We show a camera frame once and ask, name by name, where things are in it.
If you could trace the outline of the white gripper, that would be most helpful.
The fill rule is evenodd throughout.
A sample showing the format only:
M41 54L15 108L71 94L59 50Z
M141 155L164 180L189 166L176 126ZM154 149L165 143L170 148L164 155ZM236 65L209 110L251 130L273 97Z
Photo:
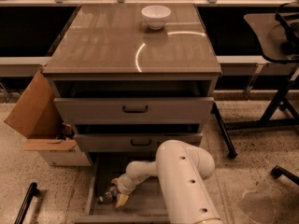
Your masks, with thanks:
M119 178L113 178L111 184L117 186L121 194L117 196L116 207L122 208L129 199L129 196L136 187L135 181L128 176L128 174L123 174Z

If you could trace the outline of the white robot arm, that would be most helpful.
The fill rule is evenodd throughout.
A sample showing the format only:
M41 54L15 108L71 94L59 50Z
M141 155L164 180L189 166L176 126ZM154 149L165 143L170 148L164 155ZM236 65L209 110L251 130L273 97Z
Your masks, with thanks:
M204 181L215 170L206 150L179 140L160 144L154 161L132 161L125 173L112 180L118 208L135 188L151 176L159 180L171 224L223 224Z

